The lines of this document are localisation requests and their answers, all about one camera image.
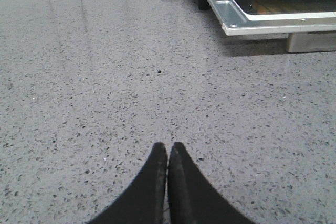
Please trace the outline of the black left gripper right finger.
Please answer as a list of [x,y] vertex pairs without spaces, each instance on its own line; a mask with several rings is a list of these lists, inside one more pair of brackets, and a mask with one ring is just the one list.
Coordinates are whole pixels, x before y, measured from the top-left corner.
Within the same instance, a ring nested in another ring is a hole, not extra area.
[[171,223],[252,223],[209,183],[181,142],[171,149],[167,186]]

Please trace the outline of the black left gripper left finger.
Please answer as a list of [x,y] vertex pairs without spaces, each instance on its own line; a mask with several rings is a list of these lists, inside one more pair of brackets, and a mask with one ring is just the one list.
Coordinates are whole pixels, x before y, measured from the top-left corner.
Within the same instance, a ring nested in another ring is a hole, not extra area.
[[154,143],[132,183],[90,223],[163,223],[166,170],[165,145]]

